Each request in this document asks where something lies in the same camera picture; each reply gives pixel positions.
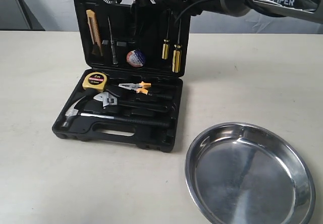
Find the steel claw hammer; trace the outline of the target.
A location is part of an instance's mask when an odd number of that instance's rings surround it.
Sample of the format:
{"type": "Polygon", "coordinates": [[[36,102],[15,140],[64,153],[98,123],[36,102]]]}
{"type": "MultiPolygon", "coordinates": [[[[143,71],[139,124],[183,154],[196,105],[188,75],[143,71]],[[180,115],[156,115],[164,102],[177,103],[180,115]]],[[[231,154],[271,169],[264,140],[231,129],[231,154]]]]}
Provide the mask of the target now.
{"type": "Polygon", "coordinates": [[[116,116],[109,116],[109,115],[98,115],[98,114],[91,114],[80,112],[75,106],[81,102],[86,96],[82,96],[77,101],[75,101],[65,112],[65,121],[62,123],[63,128],[69,128],[74,118],[81,116],[81,117],[94,117],[100,119],[107,119],[117,122],[124,122],[129,124],[140,124],[140,125],[149,125],[149,126],[157,126],[162,128],[168,128],[171,123],[167,121],[158,121],[158,120],[146,120],[141,118],[130,118],[130,117],[116,117],[116,116]]]}

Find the grey voltage tester pen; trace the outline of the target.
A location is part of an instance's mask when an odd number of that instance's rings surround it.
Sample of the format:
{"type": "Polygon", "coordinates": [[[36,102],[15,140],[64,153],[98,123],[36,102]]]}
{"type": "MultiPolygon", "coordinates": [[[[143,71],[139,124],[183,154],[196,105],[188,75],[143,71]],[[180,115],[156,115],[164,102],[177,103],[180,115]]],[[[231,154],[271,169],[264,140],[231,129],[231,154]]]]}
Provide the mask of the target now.
{"type": "Polygon", "coordinates": [[[107,17],[107,20],[108,20],[108,26],[109,26],[109,31],[110,31],[110,44],[111,44],[111,52],[112,52],[112,57],[113,57],[113,64],[118,65],[116,47],[115,47],[115,42],[114,42],[113,35],[112,35],[111,21],[110,21],[109,17],[107,17]]]}

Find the electrical tape roll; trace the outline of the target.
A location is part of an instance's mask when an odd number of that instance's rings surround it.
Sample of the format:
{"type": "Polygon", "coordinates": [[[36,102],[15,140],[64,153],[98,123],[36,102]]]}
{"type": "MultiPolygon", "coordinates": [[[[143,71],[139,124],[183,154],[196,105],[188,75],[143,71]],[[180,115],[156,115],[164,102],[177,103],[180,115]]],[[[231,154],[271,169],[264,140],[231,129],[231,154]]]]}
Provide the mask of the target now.
{"type": "Polygon", "coordinates": [[[126,62],[134,68],[142,68],[146,64],[146,56],[139,49],[127,53],[126,62]]]}

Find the yellow utility knife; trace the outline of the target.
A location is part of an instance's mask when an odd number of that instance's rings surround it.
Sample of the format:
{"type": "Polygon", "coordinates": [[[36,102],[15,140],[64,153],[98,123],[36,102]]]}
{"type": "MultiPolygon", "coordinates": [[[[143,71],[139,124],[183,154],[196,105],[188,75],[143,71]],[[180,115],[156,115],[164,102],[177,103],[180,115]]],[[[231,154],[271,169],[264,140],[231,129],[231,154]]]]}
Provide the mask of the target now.
{"type": "Polygon", "coordinates": [[[96,18],[96,14],[93,10],[86,10],[87,15],[87,23],[90,29],[90,35],[92,39],[92,43],[97,47],[99,55],[102,57],[102,42],[99,33],[99,26],[96,18]]]}

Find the orange handled pliers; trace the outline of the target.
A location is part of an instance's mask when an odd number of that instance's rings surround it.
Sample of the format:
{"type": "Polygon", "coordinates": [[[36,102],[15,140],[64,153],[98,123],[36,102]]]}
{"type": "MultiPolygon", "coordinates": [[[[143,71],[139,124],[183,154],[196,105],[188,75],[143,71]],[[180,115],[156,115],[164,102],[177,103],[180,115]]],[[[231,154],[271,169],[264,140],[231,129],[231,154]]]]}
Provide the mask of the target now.
{"type": "Polygon", "coordinates": [[[151,91],[151,83],[140,82],[140,83],[120,83],[119,87],[127,90],[135,91],[137,94],[145,94],[149,96],[154,96],[161,99],[172,100],[173,96],[169,94],[154,93],[151,91]]]}

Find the large yellow black screwdriver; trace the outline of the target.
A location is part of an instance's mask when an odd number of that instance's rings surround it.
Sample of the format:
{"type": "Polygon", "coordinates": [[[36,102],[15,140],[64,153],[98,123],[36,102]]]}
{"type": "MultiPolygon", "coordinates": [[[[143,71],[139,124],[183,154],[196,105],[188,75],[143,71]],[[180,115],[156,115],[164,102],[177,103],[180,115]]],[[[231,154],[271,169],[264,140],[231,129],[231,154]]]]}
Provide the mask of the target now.
{"type": "Polygon", "coordinates": [[[174,45],[174,51],[173,51],[173,65],[172,65],[172,71],[174,73],[178,73],[180,70],[180,63],[181,63],[181,53],[182,53],[182,45],[181,45],[181,20],[179,21],[179,27],[178,27],[178,37],[177,37],[177,43],[174,45]]]}

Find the yellow tape measure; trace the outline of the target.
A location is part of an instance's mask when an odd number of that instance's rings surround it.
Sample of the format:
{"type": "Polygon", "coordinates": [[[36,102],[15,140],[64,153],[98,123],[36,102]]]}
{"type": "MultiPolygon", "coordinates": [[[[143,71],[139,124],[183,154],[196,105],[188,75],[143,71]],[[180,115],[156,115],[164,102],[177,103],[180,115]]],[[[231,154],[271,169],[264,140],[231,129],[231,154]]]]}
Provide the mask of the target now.
{"type": "Polygon", "coordinates": [[[101,72],[92,72],[84,78],[82,88],[84,90],[95,89],[98,92],[103,92],[107,81],[108,76],[106,74],[101,72]]]}

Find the white backdrop curtain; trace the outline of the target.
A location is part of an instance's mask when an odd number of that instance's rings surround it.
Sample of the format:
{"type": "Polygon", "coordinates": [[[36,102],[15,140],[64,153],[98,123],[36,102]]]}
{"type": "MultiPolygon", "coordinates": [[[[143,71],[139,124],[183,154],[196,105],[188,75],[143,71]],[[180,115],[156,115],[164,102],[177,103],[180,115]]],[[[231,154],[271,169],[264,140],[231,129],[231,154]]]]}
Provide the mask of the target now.
{"type": "MultiPolygon", "coordinates": [[[[1,29],[78,31],[73,0],[1,0],[1,29]]],[[[255,11],[239,18],[204,12],[192,17],[192,33],[322,34],[322,25],[271,18],[255,11]]]]}

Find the silver black adjustable wrench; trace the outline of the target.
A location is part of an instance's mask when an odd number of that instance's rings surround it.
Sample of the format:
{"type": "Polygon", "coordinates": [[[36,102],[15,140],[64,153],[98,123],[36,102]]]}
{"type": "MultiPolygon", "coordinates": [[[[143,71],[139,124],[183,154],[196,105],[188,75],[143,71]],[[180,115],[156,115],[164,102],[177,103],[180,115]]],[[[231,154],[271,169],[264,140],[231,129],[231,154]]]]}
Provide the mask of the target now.
{"type": "Polygon", "coordinates": [[[174,104],[160,104],[126,100],[120,97],[116,97],[112,93],[107,91],[95,95],[93,99],[102,102],[103,108],[106,108],[108,106],[124,106],[130,108],[142,108],[159,113],[167,113],[171,109],[176,109],[176,106],[174,104]]]}

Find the round stainless steel tray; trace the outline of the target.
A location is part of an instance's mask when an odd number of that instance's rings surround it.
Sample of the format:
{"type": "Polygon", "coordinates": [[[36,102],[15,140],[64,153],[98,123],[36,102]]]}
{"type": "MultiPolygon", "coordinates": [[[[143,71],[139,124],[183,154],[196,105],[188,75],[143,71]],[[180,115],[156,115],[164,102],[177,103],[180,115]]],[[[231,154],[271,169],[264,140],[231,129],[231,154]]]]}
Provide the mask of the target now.
{"type": "Polygon", "coordinates": [[[210,223],[309,223],[315,208],[301,155],[257,125],[228,122],[201,132],[187,150],[185,179],[210,223]]]}

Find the small yellow black screwdriver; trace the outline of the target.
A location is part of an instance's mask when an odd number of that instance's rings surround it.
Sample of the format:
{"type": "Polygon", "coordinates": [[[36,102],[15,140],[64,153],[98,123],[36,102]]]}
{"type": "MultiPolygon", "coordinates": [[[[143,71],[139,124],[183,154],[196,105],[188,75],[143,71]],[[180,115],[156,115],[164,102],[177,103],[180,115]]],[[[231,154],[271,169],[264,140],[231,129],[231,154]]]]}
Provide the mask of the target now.
{"type": "Polygon", "coordinates": [[[162,56],[161,56],[163,60],[167,60],[169,56],[169,46],[170,46],[169,33],[170,33],[171,15],[172,15],[172,11],[168,10],[167,31],[166,31],[166,36],[164,38],[163,50],[162,50],[162,56]]]}

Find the black plastic tool case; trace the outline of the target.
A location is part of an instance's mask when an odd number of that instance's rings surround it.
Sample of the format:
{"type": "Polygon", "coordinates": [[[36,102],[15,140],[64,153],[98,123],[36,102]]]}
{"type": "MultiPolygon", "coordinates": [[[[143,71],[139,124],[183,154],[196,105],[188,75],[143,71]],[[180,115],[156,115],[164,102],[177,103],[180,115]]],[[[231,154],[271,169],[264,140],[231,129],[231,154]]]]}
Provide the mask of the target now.
{"type": "Polygon", "coordinates": [[[53,133],[171,152],[190,16],[175,0],[74,0],[74,6],[89,68],[53,133]]]}

